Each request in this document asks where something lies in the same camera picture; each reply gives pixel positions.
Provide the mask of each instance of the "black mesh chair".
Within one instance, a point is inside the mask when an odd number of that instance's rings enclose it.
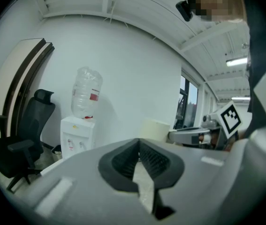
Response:
[[[24,177],[28,184],[28,174],[38,174],[34,162],[43,153],[40,135],[47,120],[52,115],[55,104],[50,97],[53,92],[37,90],[29,100],[18,126],[17,136],[0,138],[0,172],[8,178],[13,178],[7,190]],[[5,116],[0,116],[0,133],[4,134]]]

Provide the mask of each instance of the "hair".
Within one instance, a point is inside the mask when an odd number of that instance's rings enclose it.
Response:
[[[207,10],[201,9],[200,3],[196,3],[196,0],[187,0],[190,10],[195,13],[196,16],[200,16],[204,20],[211,20],[211,16],[207,16]]]

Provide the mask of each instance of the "plastic water bottle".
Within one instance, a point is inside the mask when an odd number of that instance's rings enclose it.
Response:
[[[91,118],[97,107],[102,76],[89,67],[78,69],[72,90],[72,113],[78,118]]]

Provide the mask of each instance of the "ceiling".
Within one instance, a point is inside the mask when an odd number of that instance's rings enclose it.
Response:
[[[181,0],[36,0],[43,17],[97,15],[143,29],[175,51],[192,66],[182,69],[195,81],[206,82],[222,102],[249,95],[245,66],[227,67],[226,60],[246,56],[249,30],[245,23],[185,22],[175,5]]]

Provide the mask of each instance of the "person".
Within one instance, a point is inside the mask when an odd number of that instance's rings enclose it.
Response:
[[[247,23],[250,29],[250,53],[247,73],[250,85],[248,112],[252,120],[246,131],[239,131],[239,139],[249,138],[256,129],[266,126],[266,112],[254,92],[255,86],[266,73],[266,0],[187,0],[190,11],[205,21],[229,21]],[[217,142],[213,135],[211,144]],[[229,141],[230,150],[235,142]]]

